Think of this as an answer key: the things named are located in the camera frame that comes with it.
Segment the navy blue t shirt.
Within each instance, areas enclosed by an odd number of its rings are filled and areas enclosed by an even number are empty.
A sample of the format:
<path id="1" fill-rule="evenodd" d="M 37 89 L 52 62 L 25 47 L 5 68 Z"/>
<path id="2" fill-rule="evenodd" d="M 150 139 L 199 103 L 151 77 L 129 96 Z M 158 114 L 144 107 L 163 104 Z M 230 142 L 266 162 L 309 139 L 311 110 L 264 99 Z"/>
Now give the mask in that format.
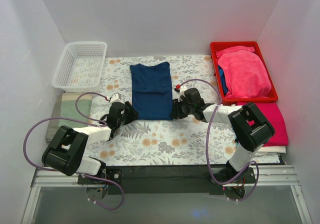
<path id="1" fill-rule="evenodd" d="M 140 120 L 171 121 L 173 88 L 170 64 L 130 65 L 132 106 Z"/>

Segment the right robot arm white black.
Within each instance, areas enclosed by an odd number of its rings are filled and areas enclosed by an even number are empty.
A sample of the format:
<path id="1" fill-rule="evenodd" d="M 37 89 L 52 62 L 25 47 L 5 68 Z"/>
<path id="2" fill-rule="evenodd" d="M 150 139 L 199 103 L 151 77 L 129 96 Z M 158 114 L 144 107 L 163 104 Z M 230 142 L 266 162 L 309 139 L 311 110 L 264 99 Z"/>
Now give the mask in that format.
<path id="1" fill-rule="evenodd" d="M 245 176 L 245 170 L 255 154 L 274 135 L 275 129 L 258 106 L 252 102 L 245 105 L 227 106 L 223 104 L 206 103 L 197 88 L 186 88 L 178 85 L 175 92 L 179 98 L 173 100 L 171 116 L 174 120 L 184 119 L 189 115 L 203 123 L 208 123 L 205 141 L 205 155 L 208 167 L 209 135 L 212 123 L 226 124 L 232 127 L 238 146 L 225 168 L 213 173 L 212 179 L 218 184 L 237 183 Z"/>

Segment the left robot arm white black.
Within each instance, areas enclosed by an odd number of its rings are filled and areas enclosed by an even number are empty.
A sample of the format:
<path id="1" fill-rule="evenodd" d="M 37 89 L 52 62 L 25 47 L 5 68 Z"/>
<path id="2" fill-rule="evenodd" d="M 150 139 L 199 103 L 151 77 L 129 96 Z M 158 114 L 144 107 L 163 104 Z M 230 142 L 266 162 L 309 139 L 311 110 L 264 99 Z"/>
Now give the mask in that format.
<path id="1" fill-rule="evenodd" d="M 59 127 L 42 155 L 42 163 L 66 176 L 88 174 L 95 184 L 106 180 L 106 164 L 97 158 L 85 155 L 89 144 L 106 142 L 116 136 L 116 131 L 139 117 L 130 102 L 113 102 L 109 113 L 102 116 L 97 126 L 71 128 Z"/>

